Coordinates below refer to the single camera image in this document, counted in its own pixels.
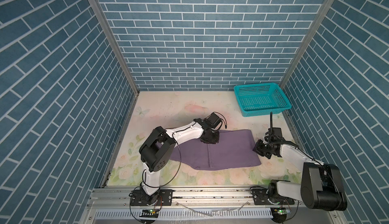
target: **red wire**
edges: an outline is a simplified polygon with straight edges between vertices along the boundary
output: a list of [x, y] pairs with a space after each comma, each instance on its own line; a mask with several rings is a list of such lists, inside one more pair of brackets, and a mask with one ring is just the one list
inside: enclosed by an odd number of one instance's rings
[[[162, 196], [159, 196], [159, 197], [161, 198], [161, 208], [159, 210], [161, 210], [162, 209]], [[155, 207], [157, 206], [157, 204], [158, 204], [158, 199], [157, 199], [157, 202], [155, 202], [154, 210], [155, 210]]]
[[292, 209], [291, 209], [291, 206], [289, 205], [289, 202], [287, 199], [285, 199], [285, 201], [288, 203], [288, 206], [289, 206], [289, 210], [292, 212]]

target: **folded purple cloth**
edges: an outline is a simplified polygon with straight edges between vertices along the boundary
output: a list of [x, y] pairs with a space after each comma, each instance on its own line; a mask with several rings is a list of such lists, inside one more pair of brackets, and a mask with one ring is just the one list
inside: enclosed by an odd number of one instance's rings
[[[253, 152], [255, 141], [251, 130], [220, 131], [217, 144], [205, 144], [200, 139], [191, 139], [180, 144], [182, 163], [196, 170], [216, 171], [228, 168], [259, 166], [258, 155]], [[180, 161], [178, 148], [170, 157]]]

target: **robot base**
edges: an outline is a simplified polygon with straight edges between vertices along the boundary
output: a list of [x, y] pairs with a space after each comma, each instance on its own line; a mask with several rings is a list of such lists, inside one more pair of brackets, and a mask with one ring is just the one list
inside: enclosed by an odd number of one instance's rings
[[[268, 193], [266, 189], [252, 189], [251, 190], [253, 193], [253, 198], [254, 198], [254, 204], [255, 205], [279, 205], [275, 202], [279, 202], [278, 200], [271, 198], [269, 199]], [[284, 206], [289, 205], [294, 205], [294, 199], [291, 198], [285, 198], [283, 197], [282, 204]]]
[[173, 190], [172, 189], [160, 189], [159, 191], [153, 193], [151, 196], [148, 196], [146, 193], [142, 193], [144, 191], [135, 190], [132, 194], [131, 206], [151, 206], [154, 205], [159, 196], [162, 197], [162, 205], [163, 206], [171, 206], [172, 205], [172, 197]]

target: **metal rail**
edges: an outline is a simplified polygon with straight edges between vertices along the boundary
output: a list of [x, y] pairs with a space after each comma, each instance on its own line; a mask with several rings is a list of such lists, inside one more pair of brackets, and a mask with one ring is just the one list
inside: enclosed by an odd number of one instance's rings
[[323, 21], [324, 17], [326, 16], [333, 2], [334, 0], [324, 0], [323, 4], [320, 6], [319, 10], [317, 11], [317, 14], [314, 20], [312, 21], [312, 24], [309, 27], [307, 34], [304, 36], [303, 41], [300, 44], [300, 47], [297, 49], [296, 53], [294, 54], [294, 57], [289, 65], [289, 68], [286, 70], [284, 77], [281, 79], [281, 82], [279, 84], [281, 89], [285, 87], [286, 82], [289, 80], [294, 69], [300, 62], [300, 59], [303, 57], [304, 52], [307, 50], [309, 43], [311, 42], [312, 38], [316, 34], [317, 29], [320, 27], [321, 22]]
[[126, 134], [126, 131], [127, 131], [127, 128], [128, 128], [128, 124], [129, 124], [129, 120], [131, 119], [131, 116], [132, 116], [132, 114], [134, 112], [134, 108], [135, 108], [135, 105], [137, 103], [137, 100], [138, 100], [138, 95], [135, 95], [133, 100], [132, 100], [132, 102], [131, 102], [131, 107], [129, 108], [129, 111], [127, 113], [126, 120], [124, 121], [123, 127], [121, 129], [118, 141], [116, 142], [115, 148], [112, 151], [112, 155], [111, 155], [111, 158], [110, 158], [109, 163], [107, 165], [107, 169], [105, 170], [104, 177], [102, 179], [102, 182], [100, 183], [100, 186], [102, 188], [104, 188], [107, 185], [107, 182], [108, 182], [108, 179], [110, 177], [112, 168], [114, 167], [114, 164], [115, 164], [115, 160], [116, 160], [116, 158], [118, 156], [118, 153], [119, 153], [119, 150], [120, 150], [120, 146], [121, 146], [121, 144], [123, 142], [124, 135]]
[[139, 90], [135, 84], [134, 79], [131, 76], [131, 73], [128, 69], [126, 60], [123, 57], [123, 54], [120, 51], [119, 45], [116, 42], [116, 39], [114, 37], [114, 34], [112, 33], [111, 27], [108, 24], [108, 21], [104, 15], [103, 10], [101, 9], [100, 3], [98, 0], [88, 0], [89, 4], [91, 5], [93, 12], [96, 15], [96, 18], [103, 29], [103, 32], [105, 33], [105, 36], [107, 37], [107, 40], [109, 42], [109, 45], [112, 48], [112, 51], [114, 51], [114, 54], [116, 56], [116, 59], [118, 60], [120, 67], [122, 68], [124, 75], [126, 76], [129, 85], [131, 86], [132, 90], [134, 91], [135, 95], [139, 94]]

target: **floral mat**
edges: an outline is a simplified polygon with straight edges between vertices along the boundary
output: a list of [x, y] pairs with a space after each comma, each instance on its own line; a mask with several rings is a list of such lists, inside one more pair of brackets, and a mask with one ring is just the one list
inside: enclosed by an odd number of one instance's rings
[[[175, 128], [204, 118], [217, 111], [227, 119], [228, 130], [250, 129], [257, 141], [263, 138], [270, 124], [269, 115], [243, 117], [234, 92], [146, 92], [142, 91], [135, 105], [108, 185], [138, 186], [142, 181], [142, 161], [139, 148], [151, 131], [161, 126]], [[273, 115], [273, 125], [282, 129], [285, 139], [293, 141], [282, 114]], [[258, 156], [261, 165], [250, 168], [231, 168], [219, 171], [195, 170], [186, 164], [169, 186], [252, 185], [269, 184], [271, 179], [301, 182], [301, 173], [289, 161], [272, 156]], [[161, 170], [160, 184], [176, 173], [179, 162], [169, 160]]]

